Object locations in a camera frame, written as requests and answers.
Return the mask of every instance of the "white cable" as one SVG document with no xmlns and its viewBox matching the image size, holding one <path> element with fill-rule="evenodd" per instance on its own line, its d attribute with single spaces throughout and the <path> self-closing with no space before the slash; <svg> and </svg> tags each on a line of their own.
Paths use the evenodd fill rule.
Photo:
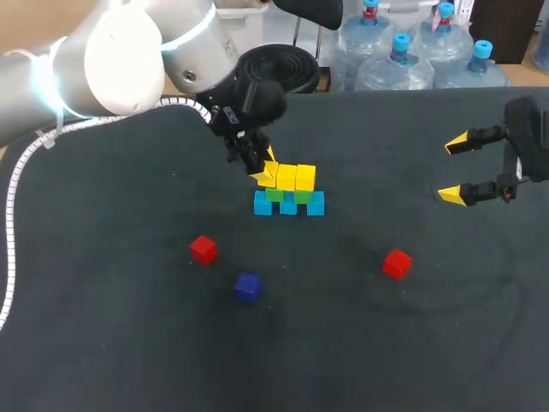
<svg viewBox="0 0 549 412">
<path fill-rule="evenodd" d="M 160 100 L 153 109 L 164 106 L 187 106 L 196 110 L 204 121 L 209 124 L 212 120 L 212 114 L 208 109 L 197 103 L 194 100 L 186 99 L 185 97 L 170 97 Z M 108 118 L 91 118 L 89 120 L 82 121 L 80 123 L 65 125 L 58 133 L 59 136 L 66 133 L 70 133 L 75 130 L 87 129 L 89 127 L 100 126 L 103 124 L 114 123 L 127 118 L 128 116 L 113 116 Z M 14 291 L 15 291 L 15 194 L 17 192 L 17 186 L 19 185 L 19 179 L 23 172 L 23 168 L 28 163 L 31 156 L 40 147 L 44 146 L 46 142 L 51 140 L 51 137 L 55 135 L 57 131 L 51 130 L 43 135 L 39 136 L 34 142 L 32 142 L 23 152 L 15 169 L 11 174 L 8 188 L 8 198 L 6 200 L 6 240 L 7 240 L 7 253 L 8 253 L 8 285 L 6 287 L 6 295 L 3 300 L 2 310 L 0 311 L 0 330 L 2 330 L 6 320 L 9 316 L 9 310 L 11 309 Z"/>
</svg>

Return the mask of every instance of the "toy block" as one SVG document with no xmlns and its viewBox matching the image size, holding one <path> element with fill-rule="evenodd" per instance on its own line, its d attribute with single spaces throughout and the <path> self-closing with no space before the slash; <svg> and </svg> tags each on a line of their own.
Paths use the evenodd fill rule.
<svg viewBox="0 0 549 412">
<path fill-rule="evenodd" d="M 257 302 L 261 292 L 262 287 L 258 276 L 251 273 L 241 273 L 238 276 L 237 284 L 234 286 L 237 299 L 252 303 Z"/>
<path fill-rule="evenodd" d="M 298 214 L 298 205 L 293 201 L 293 192 L 285 191 L 284 192 L 284 202 L 280 205 L 280 214 L 281 215 L 297 215 Z"/>
<path fill-rule="evenodd" d="M 412 267 L 412 258 L 406 253 L 395 249 L 383 264 L 383 271 L 393 279 L 400 281 Z"/>
<path fill-rule="evenodd" d="M 307 203 L 307 215 L 324 216 L 324 192 L 313 191 L 311 195 L 311 202 Z"/>
<path fill-rule="evenodd" d="M 189 248 L 192 257 L 204 266 L 208 266 L 217 256 L 217 245 L 204 235 L 192 242 Z"/>
<path fill-rule="evenodd" d="M 317 167 L 309 165 L 298 165 L 295 177 L 296 191 L 314 191 L 317 178 Z"/>
<path fill-rule="evenodd" d="M 278 163 L 276 161 L 265 161 L 265 168 L 262 173 L 252 175 L 257 184 L 262 187 L 276 187 L 276 174 Z"/>
<path fill-rule="evenodd" d="M 307 204 L 312 202 L 312 191 L 295 191 L 293 201 L 296 204 Z"/>
<path fill-rule="evenodd" d="M 284 191 L 279 191 L 278 189 L 268 187 L 265 189 L 265 193 L 267 194 L 267 200 L 270 202 L 284 202 Z"/>
<path fill-rule="evenodd" d="M 297 171 L 297 166 L 279 165 L 276 175 L 276 188 L 281 191 L 295 191 L 295 175 Z"/>
<path fill-rule="evenodd" d="M 264 191 L 256 191 L 256 195 L 254 197 L 254 215 L 273 215 L 273 203 L 267 200 L 267 195 Z"/>
</svg>

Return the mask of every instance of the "table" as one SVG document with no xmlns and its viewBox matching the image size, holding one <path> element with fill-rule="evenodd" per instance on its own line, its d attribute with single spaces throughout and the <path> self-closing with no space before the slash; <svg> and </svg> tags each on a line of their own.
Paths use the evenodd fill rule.
<svg viewBox="0 0 549 412">
<path fill-rule="evenodd" d="M 545 89 L 291 96 L 266 131 L 280 161 L 317 165 L 316 219 L 254 216 L 253 181 L 183 109 L 61 137 L 17 193 L 0 410 L 547 409 L 549 185 L 471 209 L 436 195 L 497 175 L 502 146 L 443 145 L 522 94 L 549 107 Z M 256 306 L 233 298 L 241 270 Z"/>
</svg>

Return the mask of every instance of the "blue block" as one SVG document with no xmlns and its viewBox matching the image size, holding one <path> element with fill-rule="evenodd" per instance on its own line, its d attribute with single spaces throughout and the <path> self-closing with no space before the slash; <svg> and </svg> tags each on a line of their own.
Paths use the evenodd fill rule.
<svg viewBox="0 0 549 412">
<path fill-rule="evenodd" d="M 307 203 L 308 216 L 324 216 L 324 192 L 313 191 L 312 201 Z"/>
<path fill-rule="evenodd" d="M 264 191 L 256 191 L 254 197 L 254 214 L 256 216 L 272 216 L 273 203 L 267 200 L 267 193 Z"/>
<path fill-rule="evenodd" d="M 298 213 L 298 205 L 293 202 L 293 193 L 291 191 L 284 192 L 284 202 L 280 203 L 281 215 L 296 215 Z"/>
<path fill-rule="evenodd" d="M 237 284 L 234 287 L 234 293 L 239 300 L 246 302 L 256 302 L 259 294 L 262 292 L 261 282 L 257 275 L 251 273 L 241 273 L 238 276 Z"/>
</svg>

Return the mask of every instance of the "water bottle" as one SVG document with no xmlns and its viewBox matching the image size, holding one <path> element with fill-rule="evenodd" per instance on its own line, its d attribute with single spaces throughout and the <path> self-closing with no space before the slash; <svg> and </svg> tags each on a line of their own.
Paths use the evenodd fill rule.
<svg viewBox="0 0 549 412">
<path fill-rule="evenodd" d="M 440 3 L 438 14 L 437 28 L 432 30 L 432 21 L 422 22 L 412 46 L 413 52 L 428 59 L 435 70 L 443 64 L 469 58 L 473 51 L 473 38 L 468 30 L 451 21 L 454 4 Z"/>
<path fill-rule="evenodd" d="M 377 15 L 378 0 L 364 0 L 362 15 L 348 19 L 338 34 L 332 64 L 332 90 L 353 91 L 360 65 L 390 47 L 392 25 Z"/>
<path fill-rule="evenodd" d="M 355 90 L 422 90 L 432 88 L 435 70 L 428 61 L 408 53 L 410 36 L 397 33 L 387 56 L 366 60 Z"/>
<path fill-rule="evenodd" d="M 532 59 L 538 68 L 546 73 L 549 73 L 549 29 L 547 28 L 547 22 L 543 24 L 543 28 L 540 30 L 540 39 L 534 48 Z"/>
<path fill-rule="evenodd" d="M 437 70 L 435 88 L 498 88 L 510 86 L 510 80 L 488 60 L 492 43 L 479 40 L 474 44 L 473 57 L 454 62 Z"/>
</svg>

